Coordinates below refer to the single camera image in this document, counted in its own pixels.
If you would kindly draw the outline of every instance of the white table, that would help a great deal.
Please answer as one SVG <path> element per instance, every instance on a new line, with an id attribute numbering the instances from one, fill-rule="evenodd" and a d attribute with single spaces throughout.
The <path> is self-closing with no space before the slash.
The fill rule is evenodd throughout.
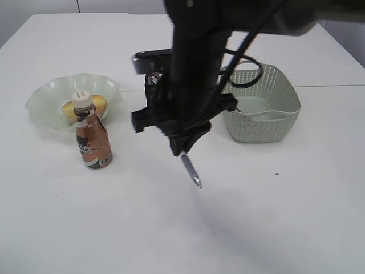
<path id="1" fill-rule="evenodd" d="M 237 48 L 244 35 L 235 33 L 229 47 Z M 0 83 L 10 88 L 21 79 L 28 96 L 53 78 L 89 72 L 119 81 L 124 90 L 143 90 L 131 56 L 168 49 L 171 39 L 167 15 L 34 15 L 0 49 Z M 302 37 L 261 34 L 248 54 L 277 66 L 293 86 L 365 84 L 364 68 L 320 25 Z"/>

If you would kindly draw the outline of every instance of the basket handle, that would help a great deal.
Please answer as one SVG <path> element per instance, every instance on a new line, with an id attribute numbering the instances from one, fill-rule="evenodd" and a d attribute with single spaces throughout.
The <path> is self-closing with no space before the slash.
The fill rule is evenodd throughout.
<path id="1" fill-rule="evenodd" d="M 244 61 L 240 61 L 237 65 L 242 65 L 242 64 L 255 64 L 255 63 L 254 62 L 251 62 L 249 60 L 244 60 Z"/>
<path id="2" fill-rule="evenodd" d="M 270 114 L 283 116 L 283 118 L 270 119 L 270 120 L 257 120 L 257 119 L 255 119 L 256 117 L 259 117 L 259 116 L 262 116 L 262 115 L 270 115 Z M 288 113 L 288 112 L 285 112 L 285 111 L 278 111 L 278 110 L 268 110 L 268 111 L 255 113 L 255 114 L 245 114 L 245 116 L 247 118 L 249 118 L 250 120 L 255 121 L 255 122 L 268 122 L 268 121 L 278 122 L 278 121 L 285 121 L 285 120 L 290 119 L 291 113 Z"/>

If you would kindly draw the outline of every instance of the plastic bottle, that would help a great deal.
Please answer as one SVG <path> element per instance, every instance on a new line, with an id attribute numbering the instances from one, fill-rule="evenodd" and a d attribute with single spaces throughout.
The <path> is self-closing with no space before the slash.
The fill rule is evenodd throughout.
<path id="1" fill-rule="evenodd" d="M 95 106 L 87 91 L 72 95 L 74 112 L 77 116 L 76 140 L 85 166 L 92 169 L 106 167 L 113 156 L 108 133 L 96 116 Z"/>

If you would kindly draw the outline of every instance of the woven basket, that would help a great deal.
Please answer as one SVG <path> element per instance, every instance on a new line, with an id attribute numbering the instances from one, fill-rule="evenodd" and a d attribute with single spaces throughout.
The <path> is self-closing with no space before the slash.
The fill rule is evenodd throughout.
<path id="1" fill-rule="evenodd" d="M 235 88 L 228 83 L 223 93 L 232 93 L 238 100 L 235 111 L 223 113 L 233 139 L 243 143 L 268 143 L 283 139 L 301 110 L 298 95 L 284 74 L 276 67 L 262 65 L 263 75 L 252 87 Z M 258 70 L 236 70 L 234 83 L 255 79 Z"/>

